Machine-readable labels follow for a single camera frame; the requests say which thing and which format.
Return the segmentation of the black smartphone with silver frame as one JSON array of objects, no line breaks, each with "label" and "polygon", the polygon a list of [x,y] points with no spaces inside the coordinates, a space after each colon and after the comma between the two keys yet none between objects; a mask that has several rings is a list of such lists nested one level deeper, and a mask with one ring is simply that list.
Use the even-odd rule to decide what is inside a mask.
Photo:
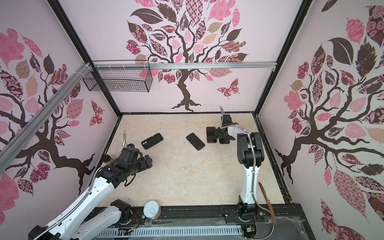
[{"label": "black smartphone with silver frame", "polygon": [[207,127],[207,143],[217,142],[217,129],[215,127]]}]

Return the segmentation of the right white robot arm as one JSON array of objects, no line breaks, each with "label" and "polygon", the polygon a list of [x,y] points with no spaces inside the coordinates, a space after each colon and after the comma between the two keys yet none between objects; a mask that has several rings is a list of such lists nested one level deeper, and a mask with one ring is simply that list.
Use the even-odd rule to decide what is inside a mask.
[{"label": "right white robot arm", "polygon": [[221,126],[217,129],[219,140],[236,140],[237,157],[244,172],[243,186],[237,204],[238,214],[256,214],[260,209],[257,201],[258,173],[265,159],[261,135],[250,132],[234,123],[229,114],[222,113]]}]

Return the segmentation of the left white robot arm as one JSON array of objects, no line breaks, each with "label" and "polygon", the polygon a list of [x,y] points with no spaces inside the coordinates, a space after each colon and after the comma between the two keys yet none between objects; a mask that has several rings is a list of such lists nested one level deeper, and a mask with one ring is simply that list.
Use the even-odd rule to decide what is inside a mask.
[{"label": "left white robot arm", "polygon": [[150,169],[153,160],[143,155],[133,144],[122,149],[120,156],[110,164],[99,168],[90,186],[60,215],[44,227],[35,226],[28,238],[30,240],[91,240],[108,227],[122,223],[139,226],[139,220],[131,206],[115,200],[96,216],[87,220],[94,208],[120,184],[126,187],[137,173]]}]

